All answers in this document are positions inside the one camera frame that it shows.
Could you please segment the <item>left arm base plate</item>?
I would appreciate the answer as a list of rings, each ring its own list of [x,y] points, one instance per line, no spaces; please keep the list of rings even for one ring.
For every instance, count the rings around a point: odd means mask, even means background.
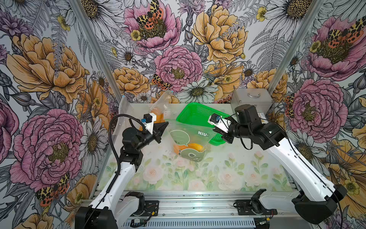
[[[159,204],[160,204],[160,201],[158,201],[158,200],[146,200],[143,211],[140,214],[134,213],[134,214],[132,214],[132,216],[134,216],[134,217],[148,217],[148,216],[157,217],[158,212],[159,212]]]

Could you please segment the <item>green plastic basket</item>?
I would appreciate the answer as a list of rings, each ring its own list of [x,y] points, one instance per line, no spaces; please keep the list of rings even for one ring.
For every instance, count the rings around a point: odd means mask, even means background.
[[[175,120],[184,124],[210,127],[213,129],[214,126],[208,123],[208,119],[212,114],[218,114],[223,118],[229,117],[228,114],[203,104],[189,103]],[[225,143],[226,142],[222,139],[222,136],[218,133],[216,133],[215,137],[209,142],[209,144],[213,146],[219,146]]]

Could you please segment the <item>red mango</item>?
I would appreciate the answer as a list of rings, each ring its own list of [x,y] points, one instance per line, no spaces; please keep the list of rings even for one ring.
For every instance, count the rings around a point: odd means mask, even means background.
[[[186,148],[188,148],[188,146],[184,146],[184,145],[179,146],[179,145],[177,145],[177,144],[174,144],[174,145],[173,145],[173,151],[174,151],[177,155],[179,155],[179,154],[180,154],[180,152],[181,152],[182,150],[186,149]]]

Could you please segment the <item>aluminium front rail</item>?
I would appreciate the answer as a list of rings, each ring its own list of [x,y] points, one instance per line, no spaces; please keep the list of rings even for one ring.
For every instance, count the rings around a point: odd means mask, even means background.
[[[144,199],[145,201],[152,200],[148,197],[145,197]],[[324,217],[320,215],[322,212],[320,207],[324,205],[325,201],[310,200],[303,191],[271,192],[266,189],[260,189],[254,193],[252,197],[245,197],[244,199],[259,201],[265,209],[296,212],[300,217],[311,224],[319,224],[324,220]],[[167,204],[158,200],[160,201],[158,213],[194,214],[200,211],[207,212],[209,209],[214,209],[215,214],[218,214],[219,209],[224,207],[225,202],[230,208],[237,211],[237,209],[233,207],[233,203],[236,200],[229,199],[226,195],[214,194],[174,196],[168,199]]]

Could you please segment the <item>silver metal case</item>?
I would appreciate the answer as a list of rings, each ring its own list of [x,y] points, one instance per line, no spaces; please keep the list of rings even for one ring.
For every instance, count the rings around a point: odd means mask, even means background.
[[[253,105],[257,112],[266,114],[273,104],[273,99],[264,88],[235,89],[231,99],[232,110],[246,104]]]

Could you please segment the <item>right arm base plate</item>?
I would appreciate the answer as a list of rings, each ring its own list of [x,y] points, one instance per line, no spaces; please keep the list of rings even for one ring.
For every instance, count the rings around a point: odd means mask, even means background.
[[[233,207],[237,209],[238,215],[258,215],[258,216],[274,216],[278,212],[276,209],[265,209],[259,201],[249,199],[239,199],[233,203]]]

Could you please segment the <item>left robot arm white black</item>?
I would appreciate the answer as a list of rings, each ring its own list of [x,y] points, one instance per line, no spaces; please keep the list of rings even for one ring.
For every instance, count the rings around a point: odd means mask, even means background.
[[[117,169],[103,190],[87,207],[81,207],[75,215],[77,229],[118,229],[132,214],[142,214],[145,199],[141,192],[128,192],[123,195],[127,184],[136,174],[142,163],[142,149],[155,141],[161,143],[168,123],[149,126],[149,130],[137,131],[134,127],[122,133],[122,147],[114,152]]]

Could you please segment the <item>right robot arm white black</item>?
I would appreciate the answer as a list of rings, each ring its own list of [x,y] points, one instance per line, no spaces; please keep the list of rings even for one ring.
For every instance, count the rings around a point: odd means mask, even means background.
[[[235,138],[246,138],[252,145],[256,144],[272,154],[299,186],[299,190],[287,194],[260,189],[248,205],[254,214],[272,214],[276,210],[296,212],[307,222],[317,225],[341,208],[340,201],[346,196],[347,189],[335,185],[318,172],[292,145],[279,124],[272,121],[262,123],[252,105],[236,107],[235,115],[236,118],[212,114],[208,123],[229,144]]]

